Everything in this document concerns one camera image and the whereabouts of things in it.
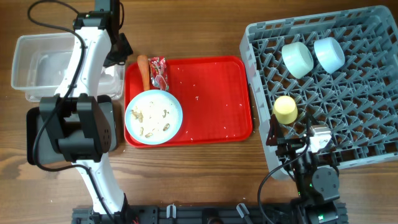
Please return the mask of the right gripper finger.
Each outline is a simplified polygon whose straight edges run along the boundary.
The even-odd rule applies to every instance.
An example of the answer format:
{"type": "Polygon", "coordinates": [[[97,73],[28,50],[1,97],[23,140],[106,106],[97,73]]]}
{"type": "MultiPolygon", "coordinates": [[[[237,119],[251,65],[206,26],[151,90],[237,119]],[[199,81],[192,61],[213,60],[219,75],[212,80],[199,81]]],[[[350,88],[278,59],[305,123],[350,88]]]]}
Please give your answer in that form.
{"type": "Polygon", "coordinates": [[[268,146],[279,146],[284,140],[284,135],[280,129],[280,124],[276,118],[276,115],[272,115],[269,122],[269,132],[266,139],[268,146]]]}
{"type": "Polygon", "coordinates": [[[314,125],[319,125],[319,122],[313,117],[313,115],[309,112],[305,113],[305,124],[307,128],[310,128],[314,125]]]}

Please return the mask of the orange carrot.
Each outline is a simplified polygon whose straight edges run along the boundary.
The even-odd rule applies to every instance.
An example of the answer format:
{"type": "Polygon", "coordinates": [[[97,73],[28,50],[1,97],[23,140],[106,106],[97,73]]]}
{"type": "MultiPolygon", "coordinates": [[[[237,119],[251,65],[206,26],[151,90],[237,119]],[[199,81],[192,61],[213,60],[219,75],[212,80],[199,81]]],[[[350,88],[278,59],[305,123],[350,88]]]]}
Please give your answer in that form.
{"type": "Polygon", "coordinates": [[[137,57],[137,64],[141,73],[142,84],[144,91],[150,90],[150,71],[149,59],[146,55],[139,55],[137,57]]]}

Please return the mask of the yellow cup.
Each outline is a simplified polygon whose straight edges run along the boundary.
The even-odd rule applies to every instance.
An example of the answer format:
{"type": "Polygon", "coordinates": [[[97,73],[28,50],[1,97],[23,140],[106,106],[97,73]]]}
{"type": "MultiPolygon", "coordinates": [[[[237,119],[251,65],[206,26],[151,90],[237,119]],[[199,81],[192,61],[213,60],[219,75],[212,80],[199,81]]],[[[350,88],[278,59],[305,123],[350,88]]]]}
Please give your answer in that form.
{"type": "Polygon", "coordinates": [[[272,112],[280,124],[293,123],[298,116],[296,102],[290,96],[278,97],[274,102],[272,112]]]}

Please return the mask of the red snack wrapper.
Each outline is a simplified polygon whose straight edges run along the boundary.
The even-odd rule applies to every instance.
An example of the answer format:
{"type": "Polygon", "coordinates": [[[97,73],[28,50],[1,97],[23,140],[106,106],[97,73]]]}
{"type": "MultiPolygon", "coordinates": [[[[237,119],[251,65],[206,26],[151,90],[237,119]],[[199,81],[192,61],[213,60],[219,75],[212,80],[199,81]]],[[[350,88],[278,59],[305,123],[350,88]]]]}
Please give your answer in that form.
{"type": "Polygon", "coordinates": [[[169,90],[167,75],[167,62],[164,57],[153,57],[149,59],[150,80],[155,88],[163,91],[169,90]]]}

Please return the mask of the green bowl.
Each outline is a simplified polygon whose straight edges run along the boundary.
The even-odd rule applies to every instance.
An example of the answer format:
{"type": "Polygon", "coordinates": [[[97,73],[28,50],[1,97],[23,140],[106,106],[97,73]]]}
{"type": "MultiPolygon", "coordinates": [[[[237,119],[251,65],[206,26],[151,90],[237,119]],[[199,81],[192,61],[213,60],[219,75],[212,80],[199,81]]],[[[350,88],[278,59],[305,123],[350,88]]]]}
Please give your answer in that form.
{"type": "Polygon", "coordinates": [[[313,57],[302,42],[284,45],[281,53],[287,70],[296,79],[303,78],[314,67],[313,57]]]}

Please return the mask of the light blue bowl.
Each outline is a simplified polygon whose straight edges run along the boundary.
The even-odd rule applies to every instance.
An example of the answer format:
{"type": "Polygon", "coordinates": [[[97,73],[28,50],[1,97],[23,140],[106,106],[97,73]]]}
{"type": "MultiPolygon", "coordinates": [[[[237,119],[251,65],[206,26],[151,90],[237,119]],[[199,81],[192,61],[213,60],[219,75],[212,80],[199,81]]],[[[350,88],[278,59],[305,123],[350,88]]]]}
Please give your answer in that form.
{"type": "Polygon", "coordinates": [[[327,73],[332,74],[345,64],[343,49],[336,39],[327,37],[316,40],[313,46],[320,65],[327,73]]]}

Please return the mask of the light blue plate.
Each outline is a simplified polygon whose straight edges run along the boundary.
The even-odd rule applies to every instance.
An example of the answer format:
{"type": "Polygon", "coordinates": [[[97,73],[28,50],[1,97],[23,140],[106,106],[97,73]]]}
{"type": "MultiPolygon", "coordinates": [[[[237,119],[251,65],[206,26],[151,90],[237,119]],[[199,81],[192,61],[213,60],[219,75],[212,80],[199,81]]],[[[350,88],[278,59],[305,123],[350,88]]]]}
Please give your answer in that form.
{"type": "Polygon", "coordinates": [[[183,110],[167,91],[147,90],[127,105],[125,127],[133,140],[144,145],[159,145],[171,140],[182,127],[183,110]]]}

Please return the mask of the white tissue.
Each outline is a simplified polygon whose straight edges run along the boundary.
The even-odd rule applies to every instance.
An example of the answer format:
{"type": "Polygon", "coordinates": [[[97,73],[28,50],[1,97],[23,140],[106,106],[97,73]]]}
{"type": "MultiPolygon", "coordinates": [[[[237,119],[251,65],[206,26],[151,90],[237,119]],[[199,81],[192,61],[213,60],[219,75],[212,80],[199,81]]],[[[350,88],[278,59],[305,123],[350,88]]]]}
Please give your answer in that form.
{"type": "Polygon", "coordinates": [[[115,67],[115,65],[107,68],[103,67],[99,82],[106,84],[112,83],[116,79],[116,75],[118,74],[115,67]]]}

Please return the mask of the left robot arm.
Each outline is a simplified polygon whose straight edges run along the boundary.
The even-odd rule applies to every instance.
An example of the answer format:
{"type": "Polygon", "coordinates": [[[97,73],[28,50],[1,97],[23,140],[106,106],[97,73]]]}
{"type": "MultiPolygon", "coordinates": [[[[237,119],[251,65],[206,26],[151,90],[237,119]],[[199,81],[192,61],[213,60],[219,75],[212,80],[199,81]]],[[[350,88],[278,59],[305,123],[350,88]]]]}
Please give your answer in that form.
{"type": "Polygon", "coordinates": [[[93,223],[135,223],[126,194],[120,189],[109,162],[109,150],[116,138],[115,123],[106,119],[100,100],[111,105],[107,95],[98,95],[103,68],[124,65],[133,51],[120,32],[124,6],[120,1],[96,1],[90,12],[77,12],[75,37],[68,72],[53,97],[43,97],[39,112],[44,121],[32,147],[34,164],[39,161],[39,141],[47,133],[52,149],[76,168],[93,199],[93,223]]]}

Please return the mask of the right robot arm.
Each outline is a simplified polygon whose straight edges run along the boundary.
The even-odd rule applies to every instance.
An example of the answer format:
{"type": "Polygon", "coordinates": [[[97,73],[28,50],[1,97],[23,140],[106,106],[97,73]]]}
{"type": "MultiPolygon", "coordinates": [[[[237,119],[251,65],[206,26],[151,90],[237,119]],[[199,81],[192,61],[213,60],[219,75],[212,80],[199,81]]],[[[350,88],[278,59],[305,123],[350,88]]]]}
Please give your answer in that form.
{"type": "Polygon", "coordinates": [[[305,118],[307,133],[301,138],[286,139],[276,115],[271,116],[266,144],[275,146],[277,154],[286,156],[287,160],[262,180],[257,192],[259,209],[263,217],[272,223],[261,203],[262,187],[275,172],[287,169],[293,172],[299,194],[299,198],[290,202],[291,220],[294,223],[343,223],[345,218],[340,214],[336,202],[340,198],[338,169],[332,164],[322,164],[316,158],[316,154],[329,145],[331,130],[327,125],[315,121],[310,114],[305,118]]]}

